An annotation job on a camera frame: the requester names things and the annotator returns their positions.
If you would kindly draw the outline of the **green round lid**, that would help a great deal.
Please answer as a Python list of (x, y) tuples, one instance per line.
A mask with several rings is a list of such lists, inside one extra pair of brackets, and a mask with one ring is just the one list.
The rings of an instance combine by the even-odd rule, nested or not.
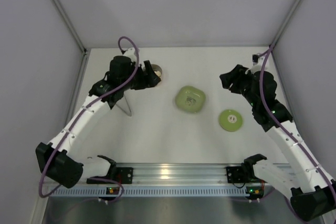
[(243, 117), (239, 112), (227, 109), (220, 113), (218, 122), (222, 129), (229, 132), (236, 132), (243, 125)]

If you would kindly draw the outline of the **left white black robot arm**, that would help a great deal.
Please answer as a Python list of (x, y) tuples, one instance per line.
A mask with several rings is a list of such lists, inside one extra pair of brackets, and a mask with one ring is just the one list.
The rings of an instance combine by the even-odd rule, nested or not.
[(72, 188), (80, 180), (89, 183), (114, 179), (116, 162), (103, 155), (80, 160), (78, 150), (98, 121), (109, 113), (127, 90), (154, 88), (161, 82), (150, 61), (143, 64), (127, 56), (115, 56), (103, 79), (90, 89), (79, 111), (48, 143), (39, 143), (35, 153), (43, 175)]

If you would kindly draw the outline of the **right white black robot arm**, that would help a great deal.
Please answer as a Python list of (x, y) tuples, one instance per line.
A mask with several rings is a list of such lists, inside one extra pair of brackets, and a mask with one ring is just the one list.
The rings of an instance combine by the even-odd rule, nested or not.
[(242, 65), (219, 76), (222, 87), (241, 94), (251, 105), (255, 121), (279, 147), (294, 176), (290, 176), (266, 156), (255, 154), (231, 168), (230, 183), (254, 183), (263, 180), (284, 195), (295, 214), (310, 221), (335, 210), (335, 179), (313, 157), (287, 108), (276, 99), (277, 83), (270, 72), (251, 72)]

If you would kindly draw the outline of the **round metal tin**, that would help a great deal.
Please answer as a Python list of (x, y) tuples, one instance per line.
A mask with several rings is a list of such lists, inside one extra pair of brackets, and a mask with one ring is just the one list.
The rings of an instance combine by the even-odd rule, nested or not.
[(156, 64), (152, 64), (152, 69), (154, 71), (154, 73), (160, 78), (160, 82), (158, 85), (160, 85), (162, 83), (163, 77), (162, 77), (162, 68), (159, 65)]

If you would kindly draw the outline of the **silver metal tongs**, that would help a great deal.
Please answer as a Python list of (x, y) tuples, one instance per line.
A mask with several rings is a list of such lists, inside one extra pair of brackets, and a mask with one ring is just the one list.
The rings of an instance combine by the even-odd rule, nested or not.
[(132, 110), (131, 106), (126, 98), (126, 95), (120, 99), (116, 104), (116, 107), (119, 108), (125, 115), (131, 117), (132, 116)]

